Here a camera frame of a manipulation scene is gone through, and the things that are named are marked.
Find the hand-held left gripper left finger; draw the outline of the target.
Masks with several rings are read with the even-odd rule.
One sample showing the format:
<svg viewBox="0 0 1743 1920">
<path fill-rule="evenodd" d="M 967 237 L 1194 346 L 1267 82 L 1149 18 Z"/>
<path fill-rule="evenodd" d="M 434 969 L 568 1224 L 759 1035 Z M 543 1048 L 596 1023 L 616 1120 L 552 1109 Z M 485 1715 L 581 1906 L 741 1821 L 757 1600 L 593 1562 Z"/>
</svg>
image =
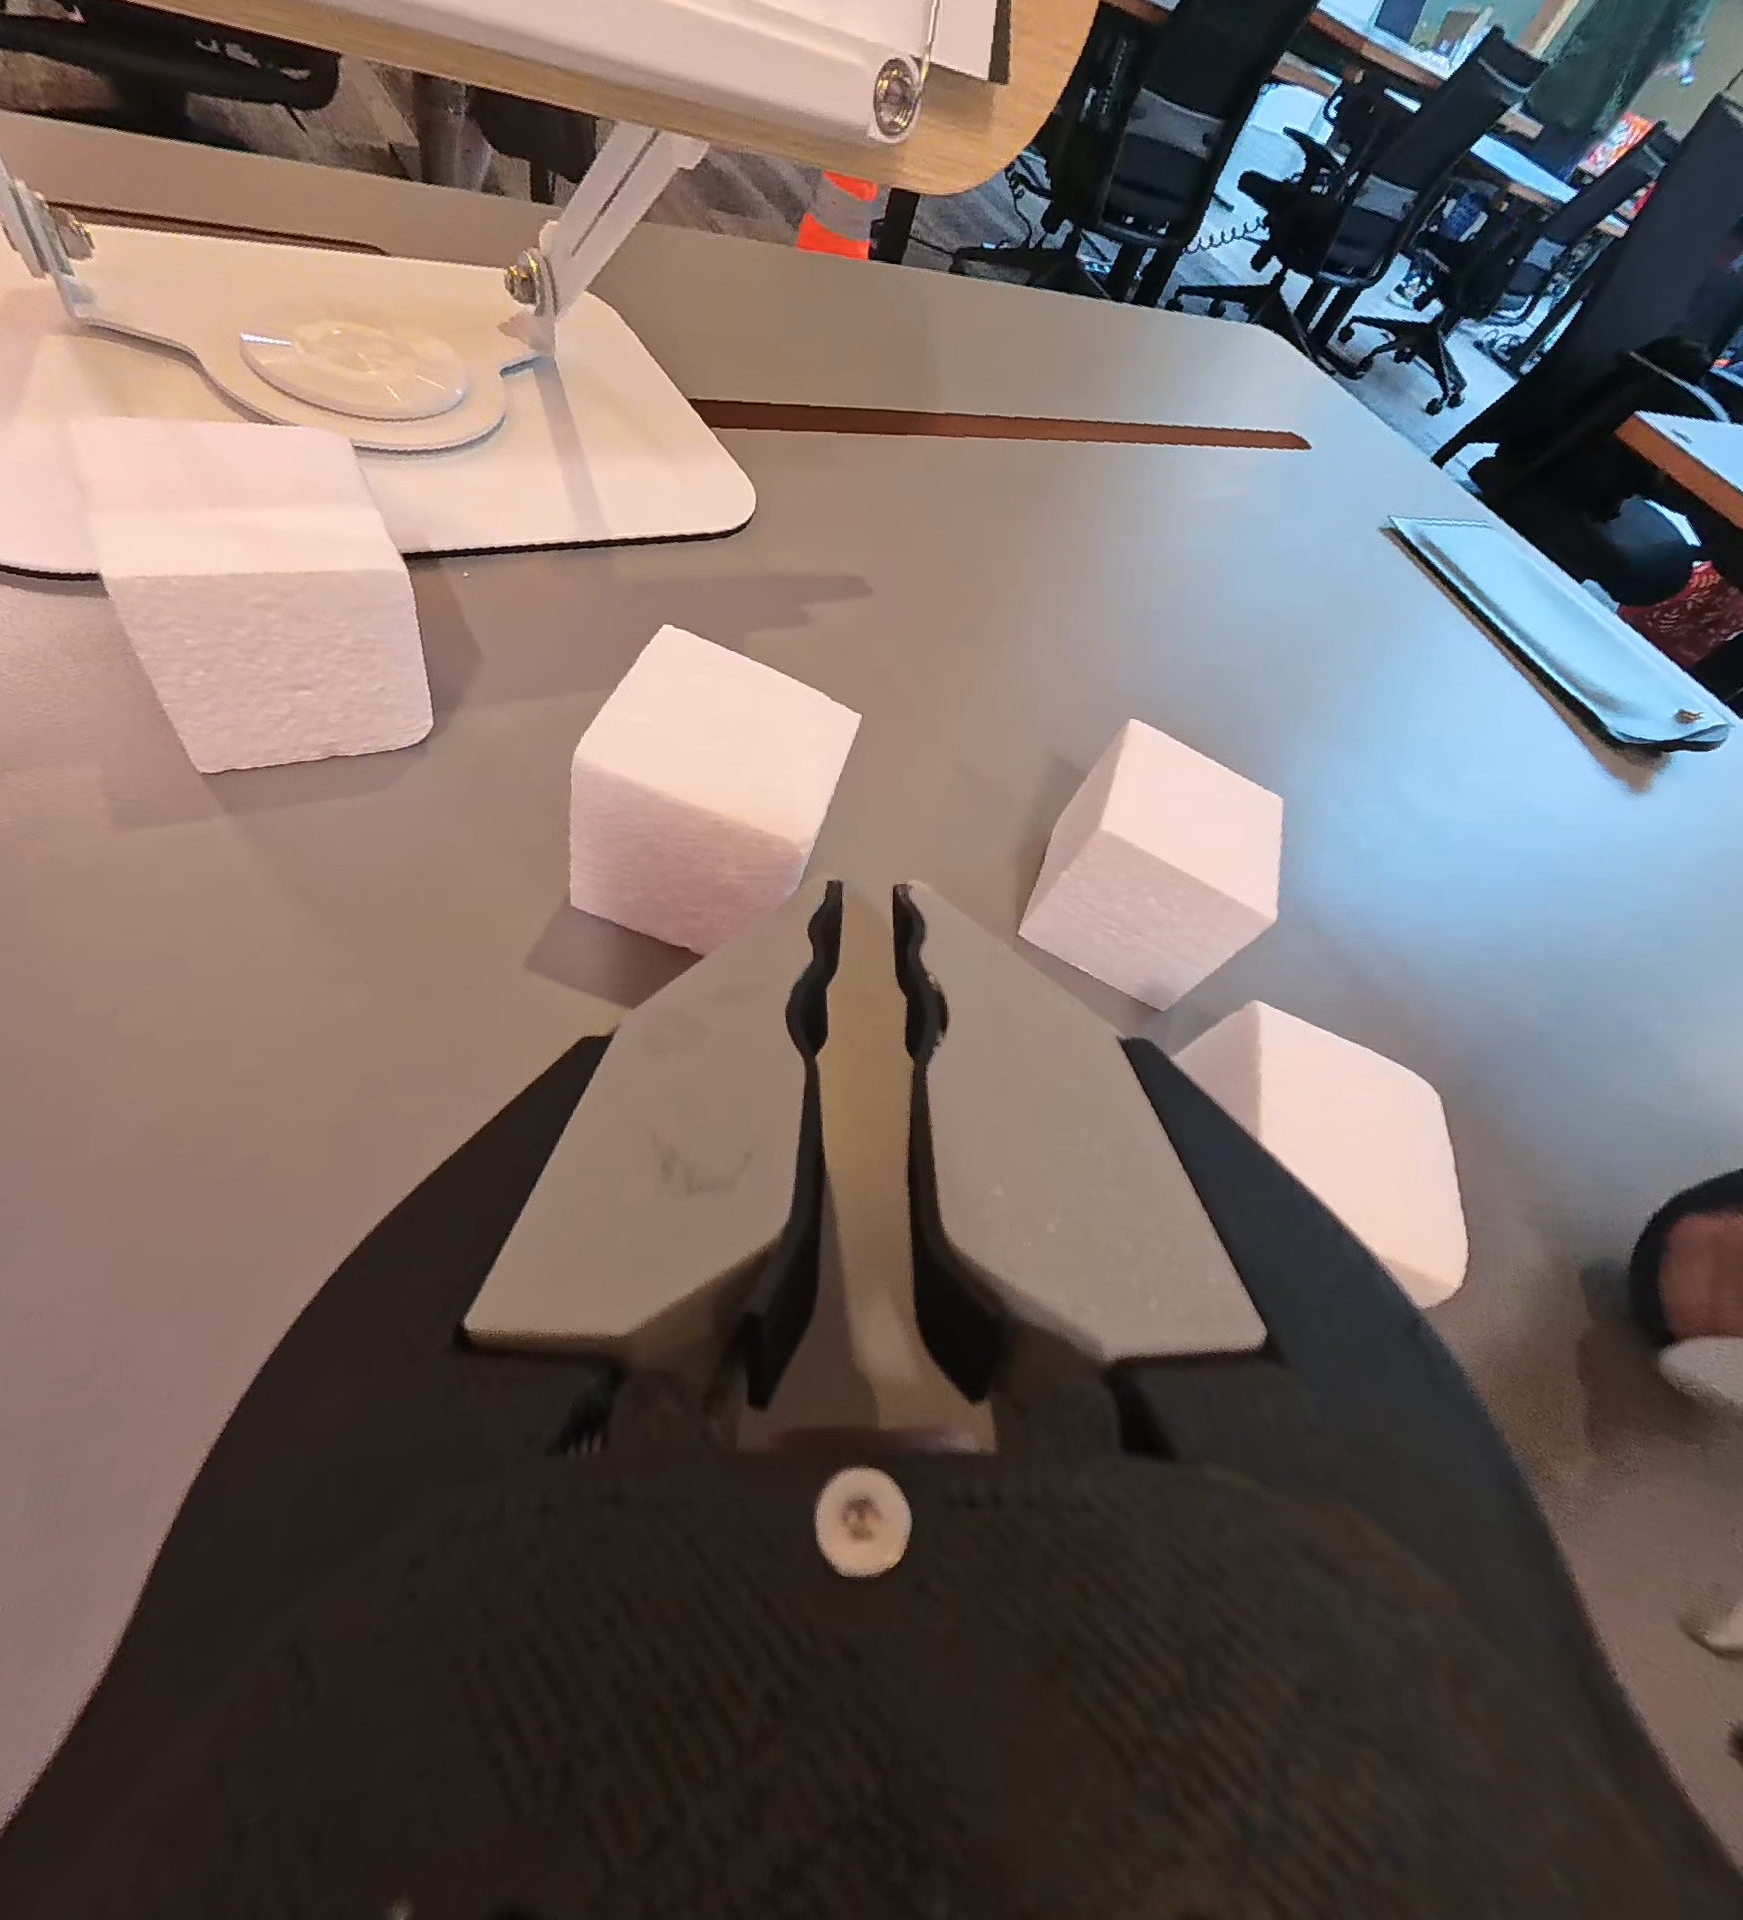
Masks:
<svg viewBox="0 0 1743 1920">
<path fill-rule="evenodd" d="M 842 882 L 806 883 L 619 1023 L 461 1322 L 474 1347 L 772 1405 L 818 1301 L 842 923 Z"/>
</svg>

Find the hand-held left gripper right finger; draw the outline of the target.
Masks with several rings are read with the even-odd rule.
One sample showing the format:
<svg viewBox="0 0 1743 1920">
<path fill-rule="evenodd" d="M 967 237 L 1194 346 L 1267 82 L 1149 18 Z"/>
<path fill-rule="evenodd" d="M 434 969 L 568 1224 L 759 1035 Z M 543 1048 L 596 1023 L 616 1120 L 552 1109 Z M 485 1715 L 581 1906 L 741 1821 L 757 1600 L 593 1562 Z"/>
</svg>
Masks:
<svg viewBox="0 0 1743 1920">
<path fill-rule="evenodd" d="M 970 1402 L 1036 1333 L 1099 1372 L 1267 1327 L 1123 1037 L 921 883 L 892 892 L 917 1330 Z"/>
</svg>

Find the white hard foam cube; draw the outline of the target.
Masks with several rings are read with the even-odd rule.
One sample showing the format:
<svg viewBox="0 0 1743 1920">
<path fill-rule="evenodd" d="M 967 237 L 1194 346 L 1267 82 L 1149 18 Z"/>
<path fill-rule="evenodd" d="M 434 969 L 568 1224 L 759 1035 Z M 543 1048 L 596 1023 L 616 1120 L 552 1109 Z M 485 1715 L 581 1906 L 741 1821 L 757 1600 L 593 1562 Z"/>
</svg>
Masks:
<svg viewBox="0 0 1743 1920">
<path fill-rule="evenodd" d="M 1443 1102 L 1410 1069 L 1249 1002 L 1175 1055 L 1420 1307 L 1460 1292 L 1468 1229 Z"/>
<path fill-rule="evenodd" d="M 790 900 L 861 717 L 660 626 L 571 759 L 571 905 L 695 955 Z"/>
<path fill-rule="evenodd" d="M 122 417 L 66 439 L 96 574 L 197 772 L 431 734 L 410 574 L 349 440 Z"/>
<path fill-rule="evenodd" d="M 1018 935 L 1152 1010 L 1276 923 L 1283 799 L 1126 719 L 1051 831 Z"/>
</svg>

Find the white wooden document stand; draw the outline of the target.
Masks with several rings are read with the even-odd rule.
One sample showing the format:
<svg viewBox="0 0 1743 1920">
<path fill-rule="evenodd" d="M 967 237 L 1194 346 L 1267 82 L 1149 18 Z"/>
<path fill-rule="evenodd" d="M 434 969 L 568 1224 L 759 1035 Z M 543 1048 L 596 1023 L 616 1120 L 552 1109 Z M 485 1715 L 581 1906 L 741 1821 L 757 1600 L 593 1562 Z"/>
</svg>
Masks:
<svg viewBox="0 0 1743 1920">
<path fill-rule="evenodd" d="M 1089 5 L 228 5 L 232 26 L 616 118 L 501 267 L 91 228 L 0 154 L 0 568 L 366 493 L 408 557 L 700 540 L 755 493 L 593 286 L 708 147 L 964 189 L 1051 110 Z M 264 460 L 285 476 L 261 487 Z"/>
</svg>

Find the grey flat pouch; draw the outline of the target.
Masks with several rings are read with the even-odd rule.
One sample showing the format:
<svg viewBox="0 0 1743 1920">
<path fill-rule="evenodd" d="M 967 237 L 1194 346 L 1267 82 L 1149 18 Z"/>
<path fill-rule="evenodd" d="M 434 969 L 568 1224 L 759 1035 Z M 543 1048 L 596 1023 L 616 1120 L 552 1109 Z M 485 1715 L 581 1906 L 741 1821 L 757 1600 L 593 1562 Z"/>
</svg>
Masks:
<svg viewBox="0 0 1743 1920">
<path fill-rule="evenodd" d="M 1386 530 L 1608 745 L 1724 747 L 1733 729 L 1724 704 L 1501 521 L 1392 517 Z"/>
</svg>

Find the red patterned bag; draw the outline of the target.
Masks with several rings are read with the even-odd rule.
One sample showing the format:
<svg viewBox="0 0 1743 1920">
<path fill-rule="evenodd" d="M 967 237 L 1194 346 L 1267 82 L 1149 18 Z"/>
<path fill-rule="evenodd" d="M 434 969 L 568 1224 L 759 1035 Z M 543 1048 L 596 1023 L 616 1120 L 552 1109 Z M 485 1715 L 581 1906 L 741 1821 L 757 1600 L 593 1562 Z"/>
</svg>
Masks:
<svg viewBox="0 0 1743 1920">
<path fill-rule="evenodd" d="M 1619 618 L 1687 673 L 1743 635 L 1743 589 L 1700 559 L 1673 595 L 1619 606 Z"/>
</svg>

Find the orange traffic cone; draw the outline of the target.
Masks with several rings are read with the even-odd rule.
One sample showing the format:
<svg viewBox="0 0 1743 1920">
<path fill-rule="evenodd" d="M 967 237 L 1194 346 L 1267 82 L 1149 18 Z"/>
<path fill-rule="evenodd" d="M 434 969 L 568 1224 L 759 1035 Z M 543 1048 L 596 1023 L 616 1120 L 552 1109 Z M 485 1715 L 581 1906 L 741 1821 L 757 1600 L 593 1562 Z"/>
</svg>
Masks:
<svg viewBox="0 0 1743 1920">
<path fill-rule="evenodd" d="M 883 189 L 867 179 L 822 171 L 797 226 L 800 251 L 867 262 Z"/>
</svg>

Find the black office chair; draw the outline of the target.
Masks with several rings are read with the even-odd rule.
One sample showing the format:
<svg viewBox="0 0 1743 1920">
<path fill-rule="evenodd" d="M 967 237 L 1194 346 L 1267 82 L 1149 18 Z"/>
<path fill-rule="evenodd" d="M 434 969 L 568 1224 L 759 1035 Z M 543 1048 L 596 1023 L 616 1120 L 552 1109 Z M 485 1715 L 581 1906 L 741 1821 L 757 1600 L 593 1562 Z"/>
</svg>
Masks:
<svg viewBox="0 0 1743 1920">
<path fill-rule="evenodd" d="M 1302 167 L 1271 179 L 1246 171 L 1242 195 L 1265 215 L 1251 265 L 1271 278 L 1242 293 L 1249 324 L 1265 326 L 1315 365 L 1355 302 L 1375 286 L 1428 221 L 1460 160 L 1520 109 L 1543 60 L 1493 26 L 1422 102 L 1382 82 L 1345 96 L 1327 138 L 1291 130 Z"/>
<path fill-rule="evenodd" d="M 1467 485 L 1572 581 L 1622 606 L 1684 589 L 1702 551 L 1680 493 L 1621 440 L 1638 413 L 1732 421 L 1743 380 L 1715 361 L 1743 324 L 1743 113 L 1714 100 L 1518 383 L 1433 452 L 1483 447 Z"/>
<path fill-rule="evenodd" d="M 0 53 L 80 67 L 137 104 L 328 109 L 339 55 L 128 2 L 0 2 Z"/>
<path fill-rule="evenodd" d="M 1026 254 L 1026 286 L 1159 305 L 1311 12 L 1185 2 L 1155 26 L 1121 16 L 1094 31 L 1039 145 L 1053 241 Z"/>
</svg>

